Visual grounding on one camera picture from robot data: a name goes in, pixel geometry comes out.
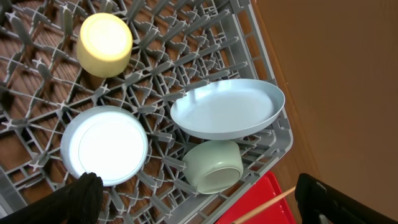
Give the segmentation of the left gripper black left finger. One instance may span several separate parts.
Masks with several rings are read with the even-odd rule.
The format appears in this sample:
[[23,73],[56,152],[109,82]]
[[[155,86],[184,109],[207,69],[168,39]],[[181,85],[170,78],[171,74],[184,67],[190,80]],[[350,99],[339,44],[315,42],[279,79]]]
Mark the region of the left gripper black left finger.
[[96,223],[103,189],[101,177],[85,172],[78,180],[1,218],[1,224]]

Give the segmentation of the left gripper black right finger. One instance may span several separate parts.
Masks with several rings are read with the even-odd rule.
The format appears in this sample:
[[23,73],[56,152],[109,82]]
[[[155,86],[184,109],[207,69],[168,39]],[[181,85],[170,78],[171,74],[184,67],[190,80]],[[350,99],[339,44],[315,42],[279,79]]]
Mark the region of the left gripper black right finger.
[[395,224],[395,220],[307,173],[301,173],[298,177],[295,199],[303,223],[320,223],[320,216],[323,215],[332,223]]

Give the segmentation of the light blue bowl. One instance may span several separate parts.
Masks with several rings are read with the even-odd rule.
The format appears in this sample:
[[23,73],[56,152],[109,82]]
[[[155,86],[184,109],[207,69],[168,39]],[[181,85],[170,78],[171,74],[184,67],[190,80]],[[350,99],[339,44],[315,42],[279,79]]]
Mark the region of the light blue bowl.
[[132,113],[117,106],[95,106],[67,125],[60,154],[72,176],[93,172],[109,187],[138,173],[148,148],[147,134]]

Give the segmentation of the wooden chopstick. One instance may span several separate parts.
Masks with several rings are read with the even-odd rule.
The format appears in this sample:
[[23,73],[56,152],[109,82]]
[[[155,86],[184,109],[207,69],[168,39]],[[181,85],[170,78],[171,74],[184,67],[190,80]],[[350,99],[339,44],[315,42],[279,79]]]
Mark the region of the wooden chopstick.
[[287,191],[281,193],[278,196],[275,196],[274,198],[270,199],[266,203],[263,203],[262,205],[256,207],[255,209],[251,210],[250,212],[246,213],[245,215],[239,217],[238,219],[234,220],[232,224],[242,224],[252,217],[255,217],[256,215],[260,214],[262,211],[268,209],[271,207],[273,204],[277,203],[278,201],[282,200],[292,192],[294,192],[296,189],[296,186],[292,187],[291,189],[288,189]]

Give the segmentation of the green bowl with food scraps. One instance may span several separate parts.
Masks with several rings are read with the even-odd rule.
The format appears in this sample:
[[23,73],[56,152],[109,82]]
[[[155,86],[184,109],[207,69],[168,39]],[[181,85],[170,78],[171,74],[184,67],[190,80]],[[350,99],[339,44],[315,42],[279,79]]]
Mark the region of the green bowl with food scraps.
[[239,146],[231,140],[203,142],[182,159],[188,183],[201,194],[215,194],[233,186],[243,175]]

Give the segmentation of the light blue plate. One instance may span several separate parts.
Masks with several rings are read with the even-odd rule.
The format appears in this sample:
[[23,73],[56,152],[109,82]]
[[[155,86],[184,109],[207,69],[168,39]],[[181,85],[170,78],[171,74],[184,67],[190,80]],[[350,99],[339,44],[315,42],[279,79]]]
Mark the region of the light blue plate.
[[285,105],[282,90],[266,81],[231,79],[190,90],[170,115],[184,132],[208,140],[237,139],[270,126]]

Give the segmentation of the yellow plastic cup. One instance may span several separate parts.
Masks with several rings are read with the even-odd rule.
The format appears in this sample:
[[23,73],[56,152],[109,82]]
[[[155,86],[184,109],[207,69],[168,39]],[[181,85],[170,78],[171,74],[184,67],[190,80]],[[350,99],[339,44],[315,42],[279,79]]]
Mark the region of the yellow plastic cup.
[[132,45],[127,24],[117,16],[101,12],[87,17],[81,25],[76,55],[88,73],[100,78],[115,77],[126,69]]

